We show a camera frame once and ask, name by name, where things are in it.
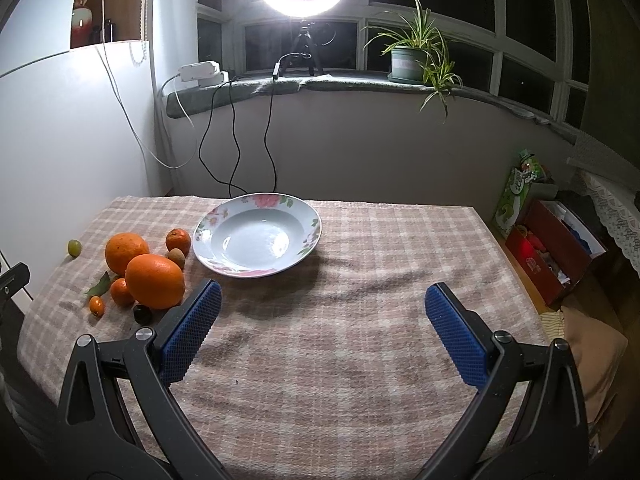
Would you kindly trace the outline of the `dark plum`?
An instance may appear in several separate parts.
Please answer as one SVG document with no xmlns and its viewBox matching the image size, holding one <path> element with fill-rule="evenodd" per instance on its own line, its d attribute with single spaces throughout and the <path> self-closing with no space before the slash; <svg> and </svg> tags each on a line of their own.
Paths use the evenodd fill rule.
<svg viewBox="0 0 640 480">
<path fill-rule="evenodd" d="M 143 304 L 136 304 L 132 309 L 134 320 L 140 326 L 151 326 L 154 323 L 153 311 Z"/>
</svg>

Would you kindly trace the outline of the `green leaf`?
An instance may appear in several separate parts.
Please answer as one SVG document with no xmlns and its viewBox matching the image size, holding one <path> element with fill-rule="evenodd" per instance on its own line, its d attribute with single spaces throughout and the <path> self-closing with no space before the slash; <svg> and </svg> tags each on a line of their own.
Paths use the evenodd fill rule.
<svg viewBox="0 0 640 480">
<path fill-rule="evenodd" d="M 88 297 L 103 296 L 110 290 L 111 284 L 113 284 L 114 281 L 116 281 L 117 279 L 118 279 L 118 275 L 111 274 L 110 272 L 105 271 L 101 275 L 101 277 L 98 279 L 96 284 L 92 285 L 87 290 L 87 296 Z"/>
</svg>

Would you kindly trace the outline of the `tiny orange kumquat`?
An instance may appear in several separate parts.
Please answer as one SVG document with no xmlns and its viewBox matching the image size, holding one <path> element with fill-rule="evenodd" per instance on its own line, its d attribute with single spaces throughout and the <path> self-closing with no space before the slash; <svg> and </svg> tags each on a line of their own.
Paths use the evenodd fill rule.
<svg viewBox="0 0 640 480">
<path fill-rule="evenodd" d="M 102 318 L 105 312 L 105 304 L 101 296 L 91 296 L 88 303 L 89 311 L 96 318 Z"/>
</svg>

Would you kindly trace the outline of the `large orange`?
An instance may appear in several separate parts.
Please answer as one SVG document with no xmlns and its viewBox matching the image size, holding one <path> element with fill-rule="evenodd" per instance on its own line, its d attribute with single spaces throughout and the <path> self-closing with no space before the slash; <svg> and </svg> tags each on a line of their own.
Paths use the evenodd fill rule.
<svg viewBox="0 0 640 480">
<path fill-rule="evenodd" d="M 125 281 L 134 300 L 154 310 L 175 307 L 186 291 L 180 266 L 159 255 L 132 258 L 126 267 Z"/>
<path fill-rule="evenodd" d="M 134 257 L 149 252 L 149 245 L 142 236 L 133 232 L 121 232 L 113 235 L 107 241 L 104 258 L 106 265 L 113 273 L 122 275 Z"/>
</svg>

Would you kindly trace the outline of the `large orange front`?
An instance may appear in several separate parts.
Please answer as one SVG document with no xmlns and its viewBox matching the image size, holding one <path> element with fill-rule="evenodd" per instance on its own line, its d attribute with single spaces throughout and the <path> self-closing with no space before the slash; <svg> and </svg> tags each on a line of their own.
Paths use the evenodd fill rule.
<svg viewBox="0 0 640 480">
<path fill-rule="evenodd" d="M 175 307 L 186 291 L 180 266 L 159 255 L 132 258 L 126 267 L 125 281 L 134 300 L 154 310 Z"/>
</svg>

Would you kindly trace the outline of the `potted spider plant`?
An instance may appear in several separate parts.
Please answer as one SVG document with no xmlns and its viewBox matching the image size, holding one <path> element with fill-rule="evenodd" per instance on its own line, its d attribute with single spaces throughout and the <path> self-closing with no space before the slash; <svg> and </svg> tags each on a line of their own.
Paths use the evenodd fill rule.
<svg viewBox="0 0 640 480">
<path fill-rule="evenodd" d="M 411 18 L 400 11 L 387 11 L 387 14 L 395 15 L 401 21 L 400 27 L 367 24 L 363 30 L 370 30 L 373 36 L 363 49 L 367 50 L 375 41 L 384 41 L 381 55 L 390 56 L 390 79 L 429 88 L 431 92 L 423 99 L 420 110 L 439 100 L 447 119 L 448 101 L 463 81 L 454 72 L 449 42 L 432 19 L 431 10 L 421 0 L 413 0 Z"/>
</svg>

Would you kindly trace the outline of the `brown kiwi fruit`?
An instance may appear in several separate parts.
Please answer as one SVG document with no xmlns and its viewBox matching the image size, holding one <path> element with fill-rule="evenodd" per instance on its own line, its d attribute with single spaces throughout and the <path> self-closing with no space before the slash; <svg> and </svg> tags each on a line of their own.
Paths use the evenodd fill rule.
<svg viewBox="0 0 640 480">
<path fill-rule="evenodd" d="M 166 254 L 166 258 L 175 263 L 181 270 L 186 266 L 186 255 L 180 248 L 171 248 Z"/>
</svg>

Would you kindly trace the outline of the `red cardboard box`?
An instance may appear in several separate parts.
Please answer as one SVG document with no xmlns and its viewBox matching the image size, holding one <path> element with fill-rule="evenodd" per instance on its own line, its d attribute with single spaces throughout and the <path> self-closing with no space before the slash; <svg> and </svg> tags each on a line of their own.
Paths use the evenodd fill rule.
<svg viewBox="0 0 640 480">
<path fill-rule="evenodd" d="M 606 253 L 582 219 L 556 200 L 533 200 L 506 248 L 548 307 L 557 306 Z"/>
</svg>

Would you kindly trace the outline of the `small mandarin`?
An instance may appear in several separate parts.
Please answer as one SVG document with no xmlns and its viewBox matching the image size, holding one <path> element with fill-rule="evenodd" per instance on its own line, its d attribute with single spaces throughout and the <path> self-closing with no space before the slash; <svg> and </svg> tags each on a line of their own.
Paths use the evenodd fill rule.
<svg viewBox="0 0 640 480">
<path fill-rule="evenodd" d="M 116 306 L 123 309 L 131 308 L 136 303 L 136 300 L 134 300 L 134 297 L 130 294 L 124 278 L 116 278 L 111 284 L 110 295 Z"/>
</svg>

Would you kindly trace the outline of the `white lace cloth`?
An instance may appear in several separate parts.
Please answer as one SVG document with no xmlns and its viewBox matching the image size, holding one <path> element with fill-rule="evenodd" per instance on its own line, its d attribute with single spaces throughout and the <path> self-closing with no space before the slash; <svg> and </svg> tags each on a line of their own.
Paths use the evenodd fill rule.
<svg viewBox="0 0 640 480">
<path fill-rule="evenodd" d="M 591 198 L 608 235 L 639 273 L 639 209 L 634 203 L 634 193 L 583 169 L 576 170 L 572 187 L 580 195 Z"/>
</svg>

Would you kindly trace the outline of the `green windowsill cushion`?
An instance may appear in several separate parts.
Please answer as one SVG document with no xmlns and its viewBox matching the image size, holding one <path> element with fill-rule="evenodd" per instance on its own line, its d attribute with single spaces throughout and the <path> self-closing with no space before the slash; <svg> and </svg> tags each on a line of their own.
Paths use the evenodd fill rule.
<svg viewBox="0 0 640 480">
<path fill-rule="evenodd" d="M 170 92 L 165 96 L 164 110 L 171 119 L 187 118 L 208 112 L 212 107 L 227 106 L 230 102 L 239 103 L 258 96 L 286 96 L 302 91 L 314 92 L 372 92 L 385 94 L 403 94 L 404 96 L 420 96 L 422 100 L 429 98 L 433 92 L 431 87 L 420 84 L 400 84 L 384 77 L 346 75 L 296 76 L 283 77 L 276 81 L 274 90 L 271 76 L 241 78 L 231 81 L 231 96 L 228 86 L 218 89 L 216 86 L 193 87 Z M 554 132 L 564 141 L 574 145 L 578 139 L 578 129 L 556 122 L 550 116 L 536 112 L 525 105 L 492 96 L 487 92 L 473 88 L 454 88 L 446 99 L 450 106 L 455 99 L 469 99 L 488 104 L 510 113 L 518 119 L 528 120 Z"/>
</svg>

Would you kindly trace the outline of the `green snack bag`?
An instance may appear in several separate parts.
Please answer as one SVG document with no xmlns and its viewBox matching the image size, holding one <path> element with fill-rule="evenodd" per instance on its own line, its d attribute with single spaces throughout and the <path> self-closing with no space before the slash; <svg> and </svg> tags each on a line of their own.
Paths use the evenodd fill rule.
<svg viewBox="0 0 640 480">
<path fill-rule="evenodd" d="M 552 174 L 529 150 L 518 152 L 518 163 L 511 168 L 492 217 L 504 238 L 524 218 L 529 203 L 536 198 L 553 198 L 559 191 Z"/>
</svg>

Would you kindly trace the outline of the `white power strip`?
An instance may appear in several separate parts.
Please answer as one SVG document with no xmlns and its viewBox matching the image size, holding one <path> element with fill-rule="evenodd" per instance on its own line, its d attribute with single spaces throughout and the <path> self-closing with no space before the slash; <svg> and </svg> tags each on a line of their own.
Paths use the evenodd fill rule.
<svg viewBox="0 0 640 480">
<path fill-rule="evenodd" d="M 179 70 L 182 82 L 196 81 L 200 87 L 218 86 L 230 80 L 229 73 L 215 61 L 204 61 L 183 65 Z"/>
</svg>

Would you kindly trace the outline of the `floral white plate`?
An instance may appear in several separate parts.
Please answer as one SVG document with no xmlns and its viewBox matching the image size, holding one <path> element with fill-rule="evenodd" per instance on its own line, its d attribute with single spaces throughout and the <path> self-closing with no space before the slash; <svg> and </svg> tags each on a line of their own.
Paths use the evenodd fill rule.
<svg viewBox="0 0 640 480">
<path fill-rule="evenodd" d="M 298 197 L 246 194 L 226 200 L 196 225 L 192 252 L 228 278 L 265 278 L 309 256 L 322 234 L 320 214 Z"/>
</svg>

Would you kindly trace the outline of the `black tripod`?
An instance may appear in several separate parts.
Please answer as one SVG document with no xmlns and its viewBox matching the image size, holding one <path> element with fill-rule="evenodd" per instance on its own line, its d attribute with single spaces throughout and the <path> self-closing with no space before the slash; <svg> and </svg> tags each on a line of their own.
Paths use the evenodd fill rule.
<svg viewBox="0 0 640 480">
<path fill-rule="evenodd" d="M 304 64 L 309 76 L 324 74 L 319 47 L 311 33 L 311 22 L 306 20 L 300 22 L 298 34 L 291 44 L 290 59 L 293 58 Z"/>
</svg>

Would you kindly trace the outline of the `green grape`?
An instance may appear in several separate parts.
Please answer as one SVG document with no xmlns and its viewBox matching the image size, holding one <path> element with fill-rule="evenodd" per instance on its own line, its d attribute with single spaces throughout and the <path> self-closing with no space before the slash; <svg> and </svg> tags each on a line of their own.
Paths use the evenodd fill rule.
<svg viewBox="0 0 640 480">
<path fill-rule="evenodd" d="M 67 252 L 73 259 L 78 258 L 82 252 L 81 242 L 79 240 L 69 240 Z"/>
</svg>

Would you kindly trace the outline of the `pink plaid tablecloth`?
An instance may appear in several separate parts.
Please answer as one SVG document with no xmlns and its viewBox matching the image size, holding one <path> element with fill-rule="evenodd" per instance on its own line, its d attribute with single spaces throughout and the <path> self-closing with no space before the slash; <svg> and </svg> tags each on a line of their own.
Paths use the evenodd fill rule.
<svg viewBox="0 0 640 480">
<path fill-rule="evenodd" d="M 471 403 L 425 313 L 446 284 L 493 330 L 544 344 L 538 314 L 471 207 L 316 203 L 318 245 L 222 305 L 170 388 L 235 479 L 411 479 Z"/>
</svg>

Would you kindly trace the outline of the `red white vase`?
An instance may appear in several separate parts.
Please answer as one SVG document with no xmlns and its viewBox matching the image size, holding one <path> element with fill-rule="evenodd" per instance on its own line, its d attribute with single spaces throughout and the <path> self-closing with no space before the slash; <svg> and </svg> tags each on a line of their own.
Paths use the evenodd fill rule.
<svg viewBox="0 0 640 480">
<path fill-rule="evenodd" d="M 70 46 L 79 48 L 88 44 L 92 30 L 93 13 L 89 8 L 89 0 L 74 0 Z"/>
</svg>

